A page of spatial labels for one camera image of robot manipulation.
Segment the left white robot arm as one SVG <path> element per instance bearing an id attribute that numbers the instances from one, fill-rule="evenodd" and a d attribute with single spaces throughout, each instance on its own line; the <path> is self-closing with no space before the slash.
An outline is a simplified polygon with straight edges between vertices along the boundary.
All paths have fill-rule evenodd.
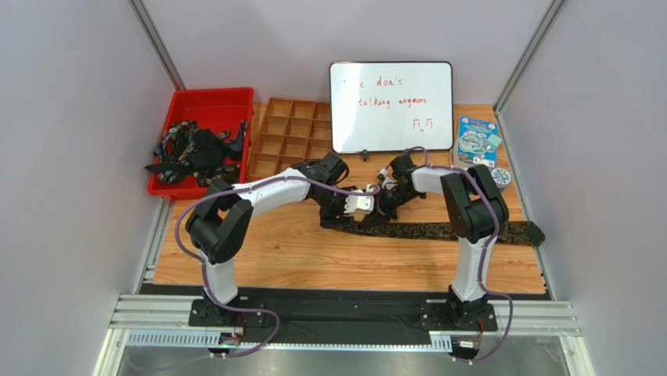
<path id="1" fill-rule="evenodd" d="M 348 166 L 335 154 L 291 165 L 283 172 L 254 183 L 212 183 L 205 195 L 178 221 L 196 249 L 192 256 L 202 267 L 204 294 L 225 308 L 238 294 L 234 258 L 243 246 L 251 220 L 285 204 L 313 200 L 320 206 L 324 227 L 352 224 L 353 200 L 366 203 L 373 195 L 354 186 L 338 188 Z"/>

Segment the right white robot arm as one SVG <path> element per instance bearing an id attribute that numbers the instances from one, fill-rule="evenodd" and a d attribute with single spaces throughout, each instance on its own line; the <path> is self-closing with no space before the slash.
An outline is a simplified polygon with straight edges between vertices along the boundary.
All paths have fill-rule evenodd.
<path id="1" fill-rule="evenodd" d="M 412 199 L 424 198 L 427 193 L 442 194 L 449 223 L 459 241 L 456 275 L 449 286 L 444 312 L 457 327 L 473 323 L 488 307 L 489 254 L 509 217 L 489 168 L 418 167 L 408 154 L 396 157 L 390 167 L 394 182 L 382 188 L 374 210 L 361 221 L 360 228 L 386 225 L 396 220 L 398 208 Z"/>

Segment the black gold key pattern tie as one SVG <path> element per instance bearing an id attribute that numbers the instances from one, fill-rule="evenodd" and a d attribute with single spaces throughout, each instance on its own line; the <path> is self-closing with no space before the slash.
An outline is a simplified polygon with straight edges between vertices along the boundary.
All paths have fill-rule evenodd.
<path id="1" fill-rule="evenodd" d="M 363 230 L 359 223 L 337 231 L 358 236 L 409 240 L 457 241 L 448 222 L 391 222 Z M 545 233 L 532 221 L 510 221 L 500 231 L 497 244 L 538 247 L 546 240 Z"/>

